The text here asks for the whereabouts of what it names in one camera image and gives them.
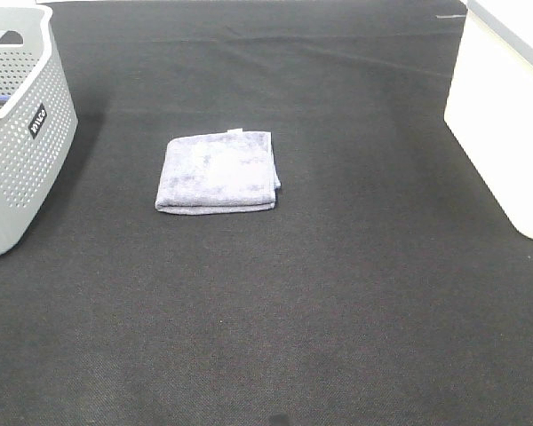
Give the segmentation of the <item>lavender towel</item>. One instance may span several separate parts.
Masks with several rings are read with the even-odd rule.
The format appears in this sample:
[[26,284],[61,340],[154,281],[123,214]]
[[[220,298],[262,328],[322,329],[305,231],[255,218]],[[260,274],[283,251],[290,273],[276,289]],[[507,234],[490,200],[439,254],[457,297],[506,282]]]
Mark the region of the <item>lavender towel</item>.
[[175,138],[166,147],[155,208],[186,216],[268,210],[280,187],[268,131]]

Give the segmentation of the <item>black fabric table mat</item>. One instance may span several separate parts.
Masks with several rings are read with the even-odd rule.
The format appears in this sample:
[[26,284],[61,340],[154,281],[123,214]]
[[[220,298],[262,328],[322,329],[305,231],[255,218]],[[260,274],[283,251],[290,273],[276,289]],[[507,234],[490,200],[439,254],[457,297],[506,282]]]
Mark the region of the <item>black fabric table mat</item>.
[[[78,116],[0,256],[0,425],[533,425],[533,241],[443,120],[458,1],[71,2]],[[268,210],[155,208],[268,131]]]

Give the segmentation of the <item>white plastic bin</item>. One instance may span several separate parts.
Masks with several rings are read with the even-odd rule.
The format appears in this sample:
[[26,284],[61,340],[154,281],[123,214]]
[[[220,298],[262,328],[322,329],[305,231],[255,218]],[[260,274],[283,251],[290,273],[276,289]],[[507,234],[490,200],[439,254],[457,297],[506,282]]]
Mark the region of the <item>white plastic bin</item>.
[[533,1],[468,2],[444,120],[533,240]]

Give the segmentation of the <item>grey perforated plastic basket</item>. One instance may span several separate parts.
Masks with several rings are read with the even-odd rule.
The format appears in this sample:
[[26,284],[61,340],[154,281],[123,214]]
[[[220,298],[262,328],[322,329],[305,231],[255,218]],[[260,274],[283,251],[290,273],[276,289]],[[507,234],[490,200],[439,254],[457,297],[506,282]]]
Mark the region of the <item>grey perforated plastic basket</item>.
[[50,192],[78,119],[51,26],[41,4],[0,4],[0,256],[12,249]]

